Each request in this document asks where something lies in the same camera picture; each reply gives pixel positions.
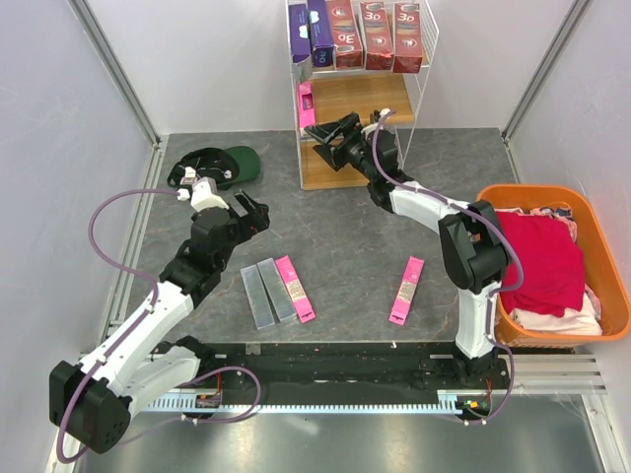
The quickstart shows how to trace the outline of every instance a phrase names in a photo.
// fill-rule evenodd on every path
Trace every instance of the white cloth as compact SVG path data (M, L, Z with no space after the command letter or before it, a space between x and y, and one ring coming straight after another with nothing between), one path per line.
M602 335L602 328L596 320L596 311L587 294L583 295L581 311L566 308L562 317L556 317L516 308L511 312L511 319L526 330L564 335Z

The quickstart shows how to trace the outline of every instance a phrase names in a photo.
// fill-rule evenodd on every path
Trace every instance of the plastic bin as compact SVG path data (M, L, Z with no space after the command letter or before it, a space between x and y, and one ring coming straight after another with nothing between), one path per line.
M568 348L618 340L629 331L629 300L594 209L581 194L560 185L499 184L486 187L479 193L478 199L490 202L497 209L571 208L579 228L577 244L585 255L587 284L602 305L602 336L559 335L525 330L511 320L498 298L499 323L495 327L495 335L499 341L513 347Z

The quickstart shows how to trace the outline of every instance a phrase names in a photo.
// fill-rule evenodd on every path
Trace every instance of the red box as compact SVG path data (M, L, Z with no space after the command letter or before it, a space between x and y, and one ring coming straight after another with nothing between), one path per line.
M389 71L392 69L392 36L384 2L362 2L362 38L366 48L366 69Z
M326 10L335 44L335 69L362 67L364 48L357 32L351 0L326 0Z
M417 74L423 62L421 14L416 3L394 4L394 66L392 72Z

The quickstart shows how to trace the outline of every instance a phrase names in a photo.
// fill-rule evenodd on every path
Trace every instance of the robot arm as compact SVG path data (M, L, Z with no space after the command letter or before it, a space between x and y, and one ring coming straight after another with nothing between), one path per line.
M310 126L306 131L318 141L315 150L334 170L350 165L366 177L375 204L439 234L445 268L458 287L456 346L461 355L460 367L464 377L479 374L497 357L490 341L493 330L488 314L495 313L494 293L500 287L509 257L486 227L457 208L481 215L500 228L495 211L484 201L469 204L432 196L431 191L399 168L395 136L387 130L379 134L378 158L387 175L404 184L404 188L385 179L375 164L372 150L376 123L384 112L375 111L372 123L365 127L357 113L350 113L337 122Z
M100 365L72 409L67 426L68 434L93 451L110 450L137 413L197 374L202 345L188 339L177 342L153 363L141 365L165 335L219 284L235 247L268 228L266 205L256 203L245 193L235 197L246 210L243 216L216 194L212 179L197 180L194 171L187 175L178 199L190 199L196 210L190 239L181 245L160 275L155 305L149 306L150 295L111 337L78 365L61 362L50 373L50 420L60 426L80 382L86 373ZM143 317L147 308L150 312ZM130 327L134 327L133 331L120 341ZM112 352L111 348L118 343Z

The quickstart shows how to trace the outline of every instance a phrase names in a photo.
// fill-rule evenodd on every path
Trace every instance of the gray floor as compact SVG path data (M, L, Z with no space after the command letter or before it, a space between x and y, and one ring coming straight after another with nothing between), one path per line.
M580 398L512 398L486 427L421 415L258 415L232 425L177 422L105 455L86 473L597 473ZM173 414L141 414L129 435Z
M243 189L270 207L269 231L238 247L222 283L168 336L205 342L453 340L456 288L430 230L377 208L365 188L303 191L292 132L185 134L170 137L159 186L185 153L207 147L252 146L262 176ZM405 170L424 185L462 200L485 186L514 182L496 129L417 130ZM158 275L188 237L192 211L157 196L138 267ZM315 309L307 324L257 331L241 268L289 254ZM387 321L410 255L426 261L405 326ZM135 282L129 311L148 288Z

